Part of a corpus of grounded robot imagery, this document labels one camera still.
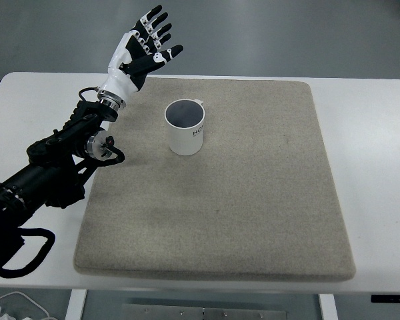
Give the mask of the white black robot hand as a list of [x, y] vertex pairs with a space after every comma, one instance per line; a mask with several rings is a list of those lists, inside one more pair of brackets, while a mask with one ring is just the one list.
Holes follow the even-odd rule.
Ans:
[[141, 90], [149, 73], [164, 67], [183, 50], [182, 45], [168, 49], [172, 24], [168, 13], [158, 5], [144, 14], [120, 40], [107, 68], [108, 77], [100, 95], [113, 95], [126, 102]]

